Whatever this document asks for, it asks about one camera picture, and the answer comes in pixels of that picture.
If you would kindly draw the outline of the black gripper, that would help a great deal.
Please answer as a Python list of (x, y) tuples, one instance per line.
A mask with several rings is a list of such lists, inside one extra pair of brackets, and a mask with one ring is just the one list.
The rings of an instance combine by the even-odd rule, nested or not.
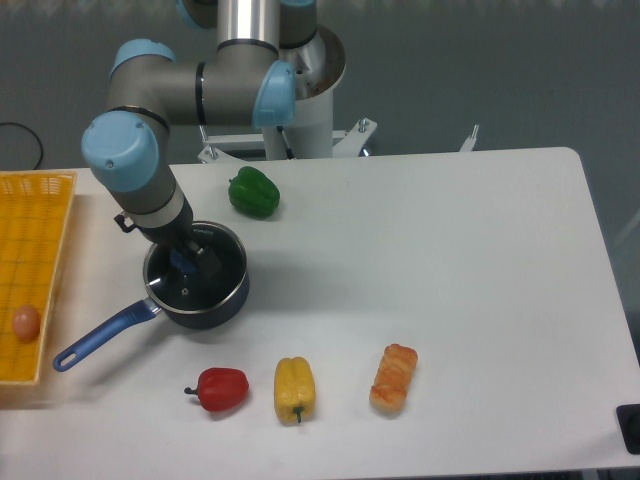
[(175, 247), (186, 242), (186, 256), (178, 249), (170, 250), (171, 266), (182, 273), (196, 271), (204, 279), (217, 279), (221, 262), (216, 253), (210, 247), (201, 247), (194, 240), (188, 240), (192, 233), (193, 211), (187, 200), (182, 200), (178, 207), (167, 205), (149, 215), (121, 212), (114, 221), (124, 233), (138, 230), (154, 244)]

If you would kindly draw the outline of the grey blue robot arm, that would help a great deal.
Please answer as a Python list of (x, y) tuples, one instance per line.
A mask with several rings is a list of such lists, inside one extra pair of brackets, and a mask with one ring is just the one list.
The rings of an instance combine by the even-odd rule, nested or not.
[(179, 63), (148, 39), (120, 47), (106, 111), (85, 130), (82, 155), (123, 211), (124, 231), (178, 254), (187, 273), (216, 274), (214, 250), (192, 232), (193, 213), (164, 160), (174, 125), (284, 127), (294, 120), (296, 73), (287, 47), (317, 30), (313, 1), (180, 1), (182, 16), (217, 31), (211, 62)]

